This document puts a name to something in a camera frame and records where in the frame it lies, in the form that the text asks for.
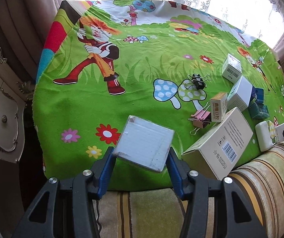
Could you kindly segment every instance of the cartoon boy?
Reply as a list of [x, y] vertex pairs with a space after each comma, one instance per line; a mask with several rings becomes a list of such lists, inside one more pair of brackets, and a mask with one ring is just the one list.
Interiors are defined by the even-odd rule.
[[[92, 30], [93, 39], [86, 37], [86, 30], [84, 25], [89, 26]], [[99, 67], [103, 80], [107, 83], [109, 94], [120, 95], [125, 92], [117, 81], [119, 74], [114, 71], [113, 60], [119, 58], [119, 48], [109, 42], [112, 34], [119, 34], [120, 32], [114, 28], [109, 27], [102, 20], [95, 17], [83, 16], [79, 20], [77, 36], [80, 42], [85, 43], [84, 48], [89, 55], [87, 58], [79, 63], [67, 77], [53, 80], [59, 85], [74, 84], [78, 82], [78, 75], [89, 64], [96, 63]]]

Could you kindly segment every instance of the white box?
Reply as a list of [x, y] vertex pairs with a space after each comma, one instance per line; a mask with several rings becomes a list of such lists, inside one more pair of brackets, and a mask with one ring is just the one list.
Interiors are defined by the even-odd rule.
[[227, 112], [227, 92], [219, 92], [210, 99], [211, 121], [221, 122]]
[[252, 84], [241, 76], [240, 79], [233, 85], [228, 95], [228, 109], [238, 107], [242, 112], [249, 106], [252, 91]]
[[226, 113], [221, 123], [216, 123], [184, 151], [182, 159], [192, 170], [222, 180], [238, 162], [252, 134], [246, 119], [235, 107]]
[[240, 61], [231, 54], [227, 54], [222, 64], [221, 75], [232, 83], [235, 83], [242, 76]]
[[113, 155], [156, 172], [165, 166], [174, 131], [130, 115]]
[[284, 141], [283, 130], [284, 130], [284, 123], [275, 127], [276, 142]]

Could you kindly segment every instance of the striped fabric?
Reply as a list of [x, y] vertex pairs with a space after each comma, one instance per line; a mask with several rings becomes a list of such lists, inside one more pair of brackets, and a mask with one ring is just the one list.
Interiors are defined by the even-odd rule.
[[[284, 142], [229, 176], [253, 205], [268, 237], [280, 238], [284, 234]], [[187, 201], [180, 201], [172, 189], [110, 191], [99, 202], [100, 236], [179, 237], [186, 209]], [[214, 210], [214, 198], [209, 198], [205, 238], [213, 237]]]

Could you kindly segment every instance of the green tablecloth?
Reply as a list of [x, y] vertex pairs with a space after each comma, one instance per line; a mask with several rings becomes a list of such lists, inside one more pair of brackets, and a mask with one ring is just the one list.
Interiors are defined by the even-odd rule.
[[[211, 126], [191, 136], [187, 120], [209, 98], [229, 92], [221, 76], [230, 53], [243, 75], [265, 91], [270, 120], [284, 122], [284, 77], [270, 48], [205, 12], [168, 1], [63, 1], [38, 71], [33, 112], [46, 176], [75, 176], [114, 146], [132, 114], [175, 130], [180, 155]], [[190, 74], [211, 76], [202, 91], [183, 90]], [[260, 122], [243, 112], [254, 131]], [[260, 155], [255, 131], [237, 163]], [[109, 189], [170, 187], [160, 174], [117, 160]]]

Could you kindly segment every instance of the curtain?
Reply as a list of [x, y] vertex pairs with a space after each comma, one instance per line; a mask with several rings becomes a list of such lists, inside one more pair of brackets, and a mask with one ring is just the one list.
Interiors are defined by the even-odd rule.
[[0, 47], [22, 81], [34, 81], [47, 33], [62, 0], [0, 0]]

